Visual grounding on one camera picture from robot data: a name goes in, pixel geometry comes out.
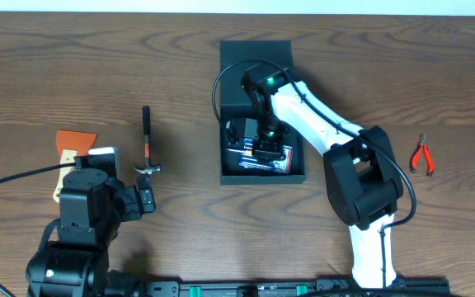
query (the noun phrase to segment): hammer head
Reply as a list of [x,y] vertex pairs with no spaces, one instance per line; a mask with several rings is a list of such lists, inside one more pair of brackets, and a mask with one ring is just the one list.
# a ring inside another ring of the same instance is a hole
[[136,170],[138,173],[150,174],[150,175],[154,172],[160,172],[161,171],[160,166],[151,166],[151,165],[147,165],[145,168],[133,167],[133,169]]

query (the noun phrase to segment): hammer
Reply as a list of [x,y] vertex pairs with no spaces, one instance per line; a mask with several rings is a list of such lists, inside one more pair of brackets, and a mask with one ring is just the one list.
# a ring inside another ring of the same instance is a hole
[[142,174],[152,174],[154,172],[160,172],[160,166],[153,166],[152,165],[152,158],[151,158],[151,151],[149,149],[149,106],[143,106],[142,108],[142,121],[144,127],[144,140],[146,142],[144,146],[144,152],[146,155],[146,166],[144,169],[133,167],[139,173]]

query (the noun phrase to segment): green connector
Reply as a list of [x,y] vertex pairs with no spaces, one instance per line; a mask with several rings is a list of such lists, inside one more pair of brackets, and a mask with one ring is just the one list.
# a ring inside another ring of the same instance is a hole
[[190,297],[201,297],[201,287],[190,287]]
[[306,285],[297,285],[296,286],[296,295],[300,296],[303,294],[307,294],[307,286]]

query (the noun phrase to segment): white wall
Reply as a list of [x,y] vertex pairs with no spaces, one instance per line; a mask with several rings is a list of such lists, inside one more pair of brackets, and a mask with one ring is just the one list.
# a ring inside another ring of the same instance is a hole
[[0,11],[475,16],[475,0],[0,0]]

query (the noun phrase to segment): orange tool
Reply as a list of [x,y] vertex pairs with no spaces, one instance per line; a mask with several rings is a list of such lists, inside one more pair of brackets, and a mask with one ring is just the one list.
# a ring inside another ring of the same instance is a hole
[[[87,152],[95,144],[95,141],[96,134],[94,133],[58,130],[58,132],[56,132],[56,149],[60,156],[59,163],[73,163],[74,157],[87,155]],[[74,167],[60,168],[58,184],[53,194],[53,198],[56,202],[59,202],[59,193],[63,187],[63,178],[73,169]]]
[[417,171],[417,160],[419,159],[419,156],[421,156],[421,152],[423,155],[425,155],[427,166],[426,175],[431,177],[432,174],[434,174],[434,161],[432,160],[430,152],[428,151],[428,145],[426,145],[426,135],[424,134],[421,134],[421,138],[417,144],[417,149],[415,153],[413,153],[412,160],[410,160],[410,171],[414,173]]

